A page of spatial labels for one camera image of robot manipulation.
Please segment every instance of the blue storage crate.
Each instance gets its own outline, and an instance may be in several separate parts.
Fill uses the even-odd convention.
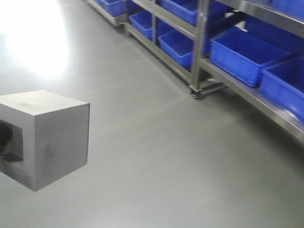
[[[173,30],[160,37],[161,48],[176,62],[185,69],[189,70],[193,61],[194,41],[182,33]]]
[[[126,0],[100,0],[100,1],[101,1],[101,6],[114,17],[126,13]]]
[[[251,34],[291,53],[304,52],[304,38],[252,16],[247,16],[245,29]]]
[[[162,7],[192,25],[196,25],[198,17],[198,0],[161,0]],[[213,1],[210,20],[216,21],[225,16],[228,7],[220,2]]]
[[[272,8],[304,19],[304,0],[273,0]]]
[[[260,93],[304,122],[304,58],[263,70]]]
[[[129,19],[134,28],[140,31],[149,40],[152,40],[153,28],[152,28],[152,14],[150,12],[143,10],[139,13],[130,16]],[[158,25],[157,33],[159,36],[173,30],[173,28],[170,25],[166,24],[162,20],[157,20],[157,25]]]
[[[237,30],[212,39],[210,60],[249,86],[259,86],[262,69],[290,56],[277,46]]]

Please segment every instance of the metal shelf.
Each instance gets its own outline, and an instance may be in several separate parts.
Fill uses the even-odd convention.
[[[131,24],[125,24],[126,32],[132,34],[137,40],[139,40],[144,46],[146,46],[153,54],[155,54],[161,61],[168,65],[174,72],[176,72],[182,79],[188,84],[191,80],[191,73],[183,68],[180,64],[175,62],[170,56],[168,56],[163,50],[146,38],[143,34],[137,31]]]
[[[136,4],[140,5],[151,14],[171,25],[173,28],[183,33],[185,36],[195,40],[197,34],[197,27],[189,24],[183,19],[175,16],[164,8],[150,0],[133,0]]]
[[[258,91],[258,88],[252,88],[239,81],[226,71],[222,70],[215,64],[211,63],[207,58],[199,60],[199,65],[208,73],[213,75],[217,80],[221,81],[241,97],[250,102],[253,106],[285,128],[290,134],[304,142],[304,125],[291,114],[282,108],[274,105],[265,99]]]
[[[225,5],[304,38],[304,21],[246,0],[217,0]]]
[[[97,2],[94,0],[87,0],[87,2],[97,11],[99,12],[103,17],[105,17],[112,25],[119,26],[128,21],[128,15],[123,14],[117,17],[113,17],[110,13],[108,13],[106,10],[104,10],[100,5],[98,5]]]

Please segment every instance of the epoxy floor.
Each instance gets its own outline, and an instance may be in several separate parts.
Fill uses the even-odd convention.
[[[36,193],[0,173],[1,228],[304,227],[304,147],[84,1],[0,1],[0,94],[41,89],[91,102],[88,165]]]

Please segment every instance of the gray box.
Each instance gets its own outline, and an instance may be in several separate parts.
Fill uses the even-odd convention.
[[[0,171],[37,191],[87,164],[90,104],[47,91],[0,96],[13,137]]]

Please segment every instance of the shelf rack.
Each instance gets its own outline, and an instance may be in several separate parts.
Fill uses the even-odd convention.
[[[160,47],[157,46],[156,37],[156,18],[159,18],[181,32],[190,39],[196,41],[199,31],[198,26],[193,26],[183,19],[175,16],[171,12],[165,10],[156,3],[156,0],[133,0],[136,4],[141,6],[144,10],[149,11],[152,14],[152,26],[153,26],[153,38],[152,41],[147,39],[143,34],[138,32],[131,24],[126,23],[125,29],[127,33],[132,34],[137,40],[139,40],[144,46],[146,46],[154,55],[162,60],[167,66],[169,66],[175,73],[177,73],[188,84],[192,82],[193,73],[183,68],[180,64],[175,62],[169,55],[167,55]]]
[[[193,98],[198,98],[198,95],[201,92],[208,92],[207,87],[210,85],[208,82],[212,82],[212,79],[215,80],[215,82],[221,82],[222,84],[220,84],[218,88],[223,88],[225,86],[231,88],[278,125],[286,129],[291,135],[304,143],[303,123],[298,121],[297,118],[292,116],[289,112],[286,112],[284,109],[265,99],[262,95],[260,95],[258,88],[247,86],[226,71],[211,63],[208,59],[208,55],[202,56],[201,53],[204,49],[204,38],[207,37],[208,33],[207,23],[209,19],[211,0],[199,0],[199,15],[196,26],[187,23],[183,19],[165,10],[156,3],[156,0],[133,0],[136,4],[152,14],[152,41],[147,39],[128,22],[128,15],[113,17],[103,8],[101,8],[94,0],[87,1],[114,26],[124,24],[127,34],[132,34],[154,55],[156,55],[190,85],[191,95]],[[216,1],[228,5],[238,11],[234,14],[236,19],[232,19],[232,17],[225,19],[225,21],[229,21],[229,23],[225,24],[225,27],[227,28],[242,21],[244,19],[242,16],[248,14],[304,38],[303,21],[275,11],[267,5],[262,5],[247,0]],[[158,47],[156,38],[156,18],[163,20],[179,32],[183,33],[185,36],[194,40],[194,58],[190,72],[175,62],[160,47]],[[202,83],[207,84],[207,86],[205,88],[200,87]]]
[[[210,0],[201,1],[203,1],[201,12],[204,15],[203,21],[206,24],[209,15]],[[252,3],[246,0],[217,1],[304,38],[303,21],[270,9],[269,6]],[[203,37],[201,37],[199,43],[203,43],[204,34],[206,33],[205,26],[202,27],[201,32],[203,34]],[[268,116],[278,125],[286,129],[291,135],[293,135],[295,138],[304,143],[304,124],[298,121],[297,118],[295,118],[286,110],[276,106],[272,102],[265,99],[262,95],[260,95],[258,88],[252,88],[239,81],[231,74],[227,73],[215,64],[211,63],[207,56],[200,56],[196,62],[197,65],[194,71],[199,72],[200,70],[202,70],[203,72],[205,72],[205,74],[212,75],[215,79],[219,80],[227,87],[231,88],[238,95],[246,99],[248,102],[250,102],[253,106],[263,112],[266,116]],[[190,87],[193,88],[194,91],[198,91],[200,88],[199,86],[200,81],[198,74],[194,74]]]
[[[119,26],[128,21],[127,14],[113,17],[109,12],[107,12],[94,0],[87,0],[87,3],[89,3],[98,13],[100,13],[104,18],[106,18],[113,26]]]

